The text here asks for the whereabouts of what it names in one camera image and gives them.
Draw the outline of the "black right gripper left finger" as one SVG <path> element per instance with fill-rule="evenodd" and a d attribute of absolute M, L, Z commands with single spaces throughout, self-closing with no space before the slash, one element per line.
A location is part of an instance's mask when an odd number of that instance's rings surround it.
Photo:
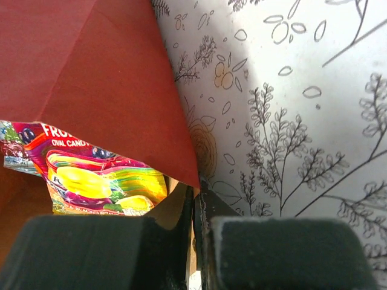
<path fill-rule="evenodd" d="M 194 191 L 140 217 L 39 216 L 19 232 L 2 289 L 186 289 Z"/>

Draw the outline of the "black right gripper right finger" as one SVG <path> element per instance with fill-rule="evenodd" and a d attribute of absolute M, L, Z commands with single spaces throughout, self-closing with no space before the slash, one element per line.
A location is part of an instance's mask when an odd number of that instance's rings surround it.
<path fill-rule="evenodd" d="M 200 185 L 193 230 L 203 289 L 377 289 L 346 224 L 241 216 L 205 179 Z"/>

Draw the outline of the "orange Fox's fruits candy bag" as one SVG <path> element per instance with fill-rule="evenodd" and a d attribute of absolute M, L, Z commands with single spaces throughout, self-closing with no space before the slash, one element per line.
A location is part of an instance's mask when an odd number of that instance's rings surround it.
<path fill-rule="evenodd" d="M 161 172 L 45 123 L 1 121 L 1 151 L 45 180 L 56 214 L 142 216 L 169 194 Z"/>

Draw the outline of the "red brown paper bag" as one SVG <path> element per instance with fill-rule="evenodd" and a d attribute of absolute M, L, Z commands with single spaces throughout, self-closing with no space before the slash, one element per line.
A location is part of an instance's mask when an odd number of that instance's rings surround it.
<path fill-rule="evenodd" d="M 198 185 L 149 1 L 2 1 L 1 118 L 45 125 Z"/>

